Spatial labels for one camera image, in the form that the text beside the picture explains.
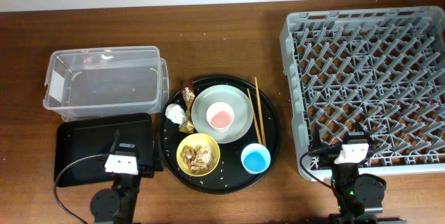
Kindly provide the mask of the wooden chopstick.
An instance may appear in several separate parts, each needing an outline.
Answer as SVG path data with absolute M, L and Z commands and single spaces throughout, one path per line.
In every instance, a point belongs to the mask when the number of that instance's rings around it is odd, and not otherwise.
M 259 131 L 260 131 L 260 136 L 261 136 L 261 143 L 264 147 L 267 147 L 266 137 L 265 137 L 265 132 L 264 132 L 263 114 L 262 114 L 262 108 L 261 108 L 261 98 L 260 98 L 258 81 L 257 81 L 256 77 L 254 78 L 254 82 L 255 82 L 255 90 L 256 90 L 256 96 L 257 96 L 257 108 L 258 108 L 258 113 L 259 113 L 259 124 L 260 124 Z
M 250 90 L 247 89 L 247 92 L 248 92 L 248 98 L 250 100 L 250 104 L 251 104 L 252 110 L 253 110 L 253 122 L 254 122 L 254 128 L 255 128 L 255 131 L 256 131 L 258 143 L 260 145 L 263 145 L 262 139 L 261 139 L 261 135 L 260 135 L 260 132 L 259 132 L 259 126 L 258 126 L 258 123 L 257 123 L 256 114 L 255 114 L 255 111 L 254 111 L 254 106 L 253 106 L 253 101 L 252 101 L 252 97 L 251 97 L 251 94 L 250 94 Z

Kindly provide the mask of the pink cup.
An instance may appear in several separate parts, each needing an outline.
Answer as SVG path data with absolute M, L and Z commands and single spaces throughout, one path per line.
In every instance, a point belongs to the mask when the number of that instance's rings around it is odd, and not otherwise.
M 234 110 L 225 102 L 213 103 L 206 112 L 210 127 L 216 132 L 226 132 L 234 121 Z

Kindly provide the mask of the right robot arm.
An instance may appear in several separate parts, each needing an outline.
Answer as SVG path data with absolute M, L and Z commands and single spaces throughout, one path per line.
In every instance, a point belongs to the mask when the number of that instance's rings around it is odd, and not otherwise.
M 383 211 L 386 181 L 376 175 L 360 173 L 375 151 L 376 142 L 363 126 L 343 136 L 340 143 L 323 144 L 319 126 L 314 126 L 308 155 L 318 157 L 321 167 L 331 170 L 330 188 L 337 199 L 339 212 L 330 214 L 329 223 L 377 223 Z

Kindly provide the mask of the blue cup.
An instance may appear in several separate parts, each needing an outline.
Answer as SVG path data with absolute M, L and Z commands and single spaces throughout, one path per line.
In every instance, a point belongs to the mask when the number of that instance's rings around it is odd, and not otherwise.
M 248 173 L 259 174 L 268 169 L 271 163 L 271 155 L 265 146 L 252 143 L 243 149 L 241 163 Z

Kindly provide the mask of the yellow bowl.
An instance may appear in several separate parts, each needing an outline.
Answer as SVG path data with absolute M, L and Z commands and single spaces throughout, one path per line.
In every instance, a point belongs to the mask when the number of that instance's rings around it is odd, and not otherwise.
M 177 163 L 187 175 L 202 177 L 211 173 L 220 161 L 217 142 L 206 134 L 191 134 L 177 148 Z

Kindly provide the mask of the white tissue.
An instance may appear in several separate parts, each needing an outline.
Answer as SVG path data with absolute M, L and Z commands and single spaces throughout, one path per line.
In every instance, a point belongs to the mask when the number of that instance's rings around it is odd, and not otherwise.
M 178 104 L 169 104 L 165 109 L 165 116 L 179 126 L 183 125 L 186 121 L 185 111 Z

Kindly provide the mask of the grey plate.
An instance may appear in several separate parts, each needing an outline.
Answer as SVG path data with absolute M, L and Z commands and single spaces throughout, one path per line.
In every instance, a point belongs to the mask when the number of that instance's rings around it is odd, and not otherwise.
M 206 119 L 207 109 L 216 102 L 228 103 L 234 110 L 234 121 L 223 133 L 214 131 Z M 253 121 L 253 110 L 248 96 L 238 88 L 215 85 L 204 89 L 195 98 L 191 118 L 197 132 L 211 136 L 217 143 L 231 143 L 248 132 Z

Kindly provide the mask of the gold brown snack wrapper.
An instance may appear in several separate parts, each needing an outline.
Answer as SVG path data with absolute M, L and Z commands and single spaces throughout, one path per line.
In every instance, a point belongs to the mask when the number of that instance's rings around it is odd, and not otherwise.
M 191 80 L 182 81 L 181 95 L 186 105 L 186 110 L 185 110 L 186 120 L 184 124 L 181 125 L 179 130 L 186 134 L 192 134 L 195 128 L 191 120 L 191 108 L 195 100 L 195 92 L 193 89 L 193 82 Z

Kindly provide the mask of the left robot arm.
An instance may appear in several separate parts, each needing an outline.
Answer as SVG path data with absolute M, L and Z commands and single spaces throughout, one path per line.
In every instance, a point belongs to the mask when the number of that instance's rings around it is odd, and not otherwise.
M 152 138 L 120 140 L 116 131 L 111 148 L 102 158 L 104 171 L 113 178 L 109 189 L 98 191 L 90 201 L 95 223 L 132 223 L 140 181 L 163 171 L 163 164 Z

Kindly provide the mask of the food scraps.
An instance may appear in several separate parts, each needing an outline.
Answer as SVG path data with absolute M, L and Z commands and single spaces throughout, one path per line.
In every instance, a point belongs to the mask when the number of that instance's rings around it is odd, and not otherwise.
M 202 175 L 209 172 L 216 165 L 215 150 L 211 145 L 185 145 L 180 157 L 190 173 Z

